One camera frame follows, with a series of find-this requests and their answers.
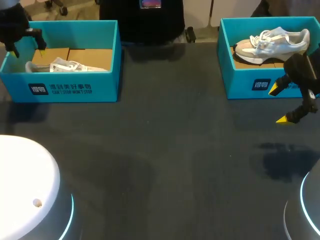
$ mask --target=sneaker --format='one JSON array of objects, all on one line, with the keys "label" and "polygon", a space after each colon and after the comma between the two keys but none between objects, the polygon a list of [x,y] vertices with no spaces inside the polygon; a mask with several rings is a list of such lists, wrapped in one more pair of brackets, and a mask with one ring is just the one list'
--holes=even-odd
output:
[{"label": "sneaker", "polygon": [[286,61],[293,54],[303,54],[310,42],[308,29],[289,32],[277,27],[264,30],[260,36],[250,36],[233,46],[235,54],[246,62],[262,64],[270,58]]},{"label": "sneaker", "polygon": [[57,73],[57,72],[103,72],[103,68],[85,66],[76,61],[63,60],[57,57],[50,65],[36,65],[31,61],[25,64],[26,73]]}]

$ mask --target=teal box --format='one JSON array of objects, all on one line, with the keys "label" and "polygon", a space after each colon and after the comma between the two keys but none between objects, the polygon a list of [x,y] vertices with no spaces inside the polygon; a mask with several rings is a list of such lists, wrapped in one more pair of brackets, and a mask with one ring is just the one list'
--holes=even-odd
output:
[{"label": "teal box", "polygon": [[[268,93],[276,79],[285,74],[283,68],[236,69],[230,47],[250,35],[259,36],[263,30],[282,27],[289,32],[310,31],[311,54],[320,43],[320,24],[315,17],[249,17],[223,18],[220,22],[217,54],[228,99],[274,98]],[[277,98],[301,97],[295,84],[282,91]]]},{"label": "teal box", "polygon": [[49,49],[112,49],[111,69],[100,72],[26,73],[26,62],[32,60],[37,44],[32,37],[24,37],[16,43],[20,58],[7,53],[0,69],[0,78],[14,102],[117,101],[122,57],[117,21],[31,21],[30,27],[42,29]]}]

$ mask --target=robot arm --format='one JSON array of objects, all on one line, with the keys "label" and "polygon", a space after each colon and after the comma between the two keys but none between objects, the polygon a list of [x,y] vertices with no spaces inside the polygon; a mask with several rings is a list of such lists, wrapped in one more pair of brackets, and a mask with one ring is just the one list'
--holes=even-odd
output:
[{"label": "robot arm", "polygon": [[302,105],[287,112],[277,123],[297,124],[308,113],[316,113],[316,95],[320,94],[320,44],[319,48],[310,56],[294,54],[284,63],[285,75],[278,78],[269,94],[278,95],[288,88],[290,83],[296,84],[302,95]]},{"label": "robot arm", "polygon": [[20,54],[15,42],[23,37],[33,37],[39,50],[44,51],[47,46],[42,37],[42,30],[30,28],[27,14],[19,1],[0,0],[0,42],[17,58]]}]

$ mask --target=brown cardboard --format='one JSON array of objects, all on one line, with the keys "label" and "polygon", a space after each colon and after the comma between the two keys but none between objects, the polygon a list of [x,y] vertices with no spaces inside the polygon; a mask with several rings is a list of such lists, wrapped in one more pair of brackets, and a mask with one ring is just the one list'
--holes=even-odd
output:
[{"label": "brown cardboard", "polygon": [[284,67],[284,62],[281,60],[278,60],[276,58],[273,59],[274,62],[274,67],[275,68],[283,68]]},{"label": "brown cardboard", "polygon": [[70,49],[67,60],[110,71],[112,49]]},{"label": "brown cardboard", "polygon": [[40,51],[37,49],[33,55],[32,63],[36,65],[49,65],[57,57],[67,60],[69,48],[47,48],[41,56]]},{"label": "brown cardboard", "polygon": [[236,69],[270,69],[270,68],[275,68],[275,64],[272,59],[268,59],[268,60],[264,61],[264,63],[261,65],[249,64],[249,63],[246,63],[244,60],[241,61],[241,59],[239,59],[238,57],[235,57],[235,55],[234,55],[235,51],[234,51],[233,47],[230,47],[230,50],[232,53],[232,57],[233,57],[233,61],[234,61],[234,65],[235,65]]}]

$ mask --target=small screw hole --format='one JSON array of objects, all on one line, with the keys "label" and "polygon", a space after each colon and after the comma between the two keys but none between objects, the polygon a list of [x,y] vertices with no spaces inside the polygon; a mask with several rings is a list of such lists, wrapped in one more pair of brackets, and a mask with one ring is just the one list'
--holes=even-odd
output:
[{"label": "small screw hole", "polygon": [[42,202],[39,199],[34,199],[33,200],[33,205],[37,208],[41,208],[42,207]]}]

